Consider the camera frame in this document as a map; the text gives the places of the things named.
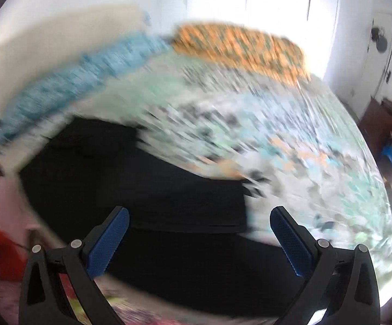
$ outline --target blue pillow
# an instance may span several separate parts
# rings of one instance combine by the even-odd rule
[[[90,91],[99,90],[107,77],[130,72],[168,49],[159,37],[130,34],[110,47],[83,55],[79,64],[61,68],[28,85],[4,111],[0,144],[15,139],[41,118]]]

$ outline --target blue gripper pad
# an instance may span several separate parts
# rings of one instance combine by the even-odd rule
[[[85,238],[83,254],[86,270],[91,279],[101,276],[127,232],[130,222],[128,210],[116,207],[100,226],[96,226]]]
[[[270,226],[296,275],[310,277],[317,261],[317,248],[309,231],[298,225],[284,207],[271,211]]]

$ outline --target pillow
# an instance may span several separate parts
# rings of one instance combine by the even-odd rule
[[[113,5],[65,14],[37,25],[0,45],[0,117],[26,85],[82,52],[97,51],[123,35],[145,31],[137,6]]]
[[[194,24],[178,28],[176,52],[264,74],[279,82],[298,86],[309,80],[304,52],[286,38],[225,24]]]
[[[4,111],[0,124],[0,144],[15,137],[44,116],[100,89],[104,79],[143,65],[150,56],[168,50],[159,37],[136,33],[93,54],[81,57],[79,64],[61,68],[33,82]]]

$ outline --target mattress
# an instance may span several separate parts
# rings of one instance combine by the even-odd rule
[[[356,124],[312,76],[300,88],[174,52],[152,58],[101,91],[39,122],[0,148],[17,171],[73,116],[138,124],[140,146],[209,178],[246,179],[247,238],[278,245],[269,226],[283,205],[316,238],[369,247],[380,302],[392,296],[392,213]]]

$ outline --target pink object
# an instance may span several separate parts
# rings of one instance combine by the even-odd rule
[[[14,179],[0,177],[0,231],[4,232],[13,242],[29,247],[30,230],[39,229],[38,223],[25,210],[26,199],[20,194]],[[17,247],[21,256],[27,257],[27,251]]]

